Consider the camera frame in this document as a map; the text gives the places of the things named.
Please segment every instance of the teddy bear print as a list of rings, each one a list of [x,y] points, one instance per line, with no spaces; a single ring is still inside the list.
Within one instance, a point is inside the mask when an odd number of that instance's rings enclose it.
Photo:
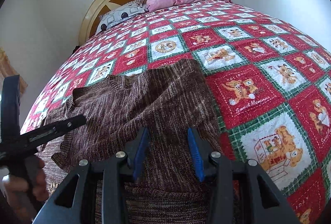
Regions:
[[[283,48],[283,49],[286,49],[286,48],[289,47],[288,45],[285,44],[285,42],[279,40],[278,38],[276,38],[276,39],[272,39],[272,40],[271,40],[271,43],[272,43],[276,48],[279,47],[279,46],[280,46],[281,48]]]
[[[258,43],[251,43],[249,46],[245,46],[245,49],[247,49],[250,53],[265,53],[265,49],[261,47]]]
[[[190,38],[193,39],[193,40],[196,40],[196,42],[193,43],[194,45],[197,45],[197,44],[200,44],[200,43],[208,43],[211,40],[209,35],[205,35],[205,36],[195,35],[195,36],[192,36]]]
[[[331,61],[331,57],[325,53],[325,52],[322,52],[322,55],[328,60],[328,61]]]
[[[329,92],[329,94],[331,95],[331,83],[330,83],[330,82],[327,83],[327,84],[325,84],[325,90],[326,90],[327,92]]]
[[[306,64],[306,61],[303,57],[295,57],[294,60],[300,62],[301,64]]]
[[[280,126],[275,130],[275,135],[271,137],[271,142],[274,143],[274,146],[269,140],[268,143],[264,141],[268,153],[266,154],[264,161],[261,163],[262,168],[265,171],[269,171],[273,166],[279,165],[282,161],[285,161],[285,166],[297,166],[297,163],[302,158],[303,149],[297,148],[295,145],[295,136],[288,132],[286,126]]]
[[[294,76],[294,72],[291,68],[288,68],[286,64],[278,65],[278,72],[283,77],[282,82],[285,84],[286,82],[290,84],[294,84],[297,81],[297,77]]]
[[[249,88],[250,93],[254,93],[258,90],[252,79],[245,80],[243,84]]]
[[[204,54],[204,56],[205,56],[205,59],[207,60],[208,64],[210,64],[216,60],[230,61],[236,57],[235,55],[230,55],[229,52],[224,48],[220,48],[214,52],[208,52],[208,53]]]
[[[254,85],[252,82],[245,81],[246,84],[249,85]],[[229,99],[229,104],[230,105],[236,105],[237,103],[240,102],[242,99],[255,99],[255,95],[253,93],[247,93],[247,90],[242,86],[242,81],[241,80],[233,80],[230,82],[226,82],[226,84],[222,84],[222,86],[230,91],[234,91],[236,98],[235,99]]]
[[[317,129],[318,133],[321,134],[323,130],[323,125],[327,127],[330,126],[329,113],[326,107],[321,104],[320,99],[313,100],[312,103],[314,104],[314,110],[318,114],[309,112],[309,116],[311,120],[314,122],[315,128]]]
[[[311,211],[312,210],[310,208],[308,208],[301,216],[300,216],[300,213],[297,214],[297,217],[299,218],[301,224],[310,223],[309,214],[311,213]]]

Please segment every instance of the bed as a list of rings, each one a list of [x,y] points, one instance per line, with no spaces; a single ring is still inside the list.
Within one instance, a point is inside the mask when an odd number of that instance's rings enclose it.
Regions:
[[[331,195],[331,53],[284,21],[223,0],[140,14],[93,35],[100,15],[129,1],[94,0],[81,47],[40,93],[21,132],[74,88],[195,59],[214,97],[223,153],[257,160],[300,221],[313,223]]]

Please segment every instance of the yellow curtain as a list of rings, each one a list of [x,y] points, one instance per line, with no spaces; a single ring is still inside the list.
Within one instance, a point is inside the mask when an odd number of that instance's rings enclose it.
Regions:
[[[2,91],[3,80],[6,77],[18,75],[15,69],[10,65],[9,59],[6,55],[6,52],[0,47],[0,86]],[[19,77],[19,91],[21,94],[25,92],[27,83],[23,80],[22,77]]]

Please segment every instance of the red and white quilt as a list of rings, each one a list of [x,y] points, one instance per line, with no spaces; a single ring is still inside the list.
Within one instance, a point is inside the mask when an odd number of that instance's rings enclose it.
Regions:
[[[197,60],[231,159],[257,160],[313,223],[331,196],[331,53],[292,25],[219,0],[145,13],[92,37],[57,71],[21,132],[76,87]]]

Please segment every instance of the brown knit sweater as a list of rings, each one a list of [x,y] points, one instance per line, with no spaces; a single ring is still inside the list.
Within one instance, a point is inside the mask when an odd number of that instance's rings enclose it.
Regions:
[[[210,188],[195,177],[187,129],[197,127],[214,150],[221,149],[212,95],[196,61],[181,59],[134,77],[109,75],[92,86],[74,89],[43,124],[78,114],[86,116],[86,125],[40,149],[50,189],[81,159],[109,158],[146,126],[151,145],[144,170],[136,183],[125,185],[130,222],[205,223]],[[97,222],[100,200],[98,189]]]

